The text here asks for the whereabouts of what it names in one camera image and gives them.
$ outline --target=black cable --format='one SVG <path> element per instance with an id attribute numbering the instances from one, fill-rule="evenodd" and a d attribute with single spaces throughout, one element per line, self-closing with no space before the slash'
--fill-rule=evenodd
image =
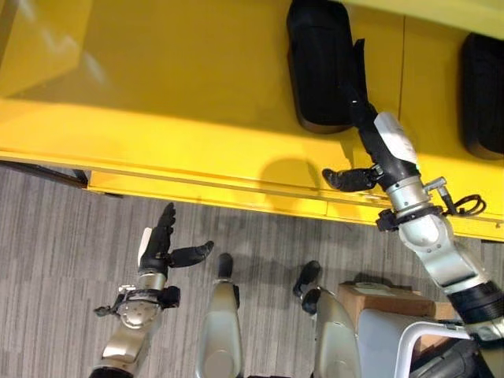
<path id="1" fill-rule="evenodd" d="M 448 210 L 444 215 L 454 215 L 456 217 L 474 217 L 475 215 L 481 214 L 487 208 L 487 203 L 481 198 L 480 195 L 467 195 L 462 199 L 459 199 L 455 203 L 451 200 L 450 195 L 442 196 L 443 201 L 447 205 Z M 465 209 L 461 207 L 462 205 L 475 201 L 476 203 L 470 209 Z"/>

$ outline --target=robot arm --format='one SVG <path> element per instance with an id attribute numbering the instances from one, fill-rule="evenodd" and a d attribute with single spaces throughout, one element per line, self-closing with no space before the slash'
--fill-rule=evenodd
<path id="1" fill-rule="evenodd" d="M 480 262 L 454 241 L 446 217 L 477 215 L 484 211 L 486 204 L 479 195 L 453 203 L 442 177 L 423 185 L 414 148 L 397 120 L 389 113 L 378 114 L 355 89 L 344 87 L 343 90 L 354 125 L 374 165 L 370 169 L 342 172 L 325 169 L 324 178 L 330 186 L 343 191 L 362 191 L 378 183 L 393 207 L 393 211 L 387 209 L 380 213 L 376 221 L 379 229 L 398 231 L 402 242 L 415 252 L 435 284 L 447 295 L 482 350 L 502 348 L 502 290 L 491 281 Z M 445 213 L 431 203 L 429 192 L 434 189 L 447 205 Z M 473 208 L 459 209 L 470 201 L 476 201 Z"/>
<path id="2" fill-rule="evenodd" d="M 150 339 L 161 323 L 162 311 L 179 306 L 180 289 L 165 287 L 168 268 L 198 264 L 212 250 L 213 242 L 207 242 L 169 254 L 174 223 L 175 209 L 170 203 L 157 226 L 152 230 L 146 228 L 143 233 L 137 284 L 121 286 L 113 306 L 95 310 L 100 317 L 115 315 L 120 323 L 90 378 L 132 378 L 136 375 L 149 350 Z"/>

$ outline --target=yellow table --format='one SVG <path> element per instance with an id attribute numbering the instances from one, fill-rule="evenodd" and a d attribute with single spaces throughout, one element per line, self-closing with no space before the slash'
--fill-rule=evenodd
<path id="1" fill-rule="evenodd" d="M 18 4 L 0 16 L 10 25 L 0 38 L 0 159 L 92 169 L 92 191 L 304 217 L 373 224 L 389 206 L 379 190 L 338 193 L 321 179 L 325 167 L 370 160 L 355 130 L 319 136 L 298 125 L 288 0 Z M 349 12 L 354 38 L 366 37 L 369 97 L 404 124 L 424 180 L 445 176 L 454 198 L 488 202 L 478 217 L 453 219 L 455 231 L 504 240 L 504 163 L 471 156 L 458 139 L 467 32 Z"/>

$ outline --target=metal frame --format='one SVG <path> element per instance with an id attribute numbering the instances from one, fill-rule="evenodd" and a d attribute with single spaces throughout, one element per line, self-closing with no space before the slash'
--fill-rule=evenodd
<path id="1" fill-rule="evenodd" d="M 63 183 L 64 185 L 69 185 L 70 187 L 78 187 L 79 189 L 87 189 L 87 184 L 89 182 L 86 173 L 82 169 L 72 169 L 74 176 L 70 176 L 36 164 L 0 161 L 0 166 L 14 169 L 30 176 L 54 181 L 55 183 Z"/>

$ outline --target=gray carpet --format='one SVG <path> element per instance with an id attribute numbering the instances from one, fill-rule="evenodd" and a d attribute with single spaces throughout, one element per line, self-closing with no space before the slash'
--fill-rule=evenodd
<path id="1" fill-rule="evenodd" d="M 135 282 L 143 228 L 166 202 L 108 198 L 0 169 L 0 376 L 87 377 L 114 319 L 92 309 L 111 304 L 120 284 Z M 173 246 L 212 239 L 206 263 L 172 270 L 179 309 L 163 314 L 141 377 L 193 377 L 198 330 L 209 301 L 216 257 L 235 257 L 246 374 L 308 377 L 313 328 L 291 297 L 299 266 L 316 258 L 323 283 L 358 273 L 443 295 L 395 234 L 375 228 L 176 203 Z M 465 239 L 502 284 L 504 247 Z"/>

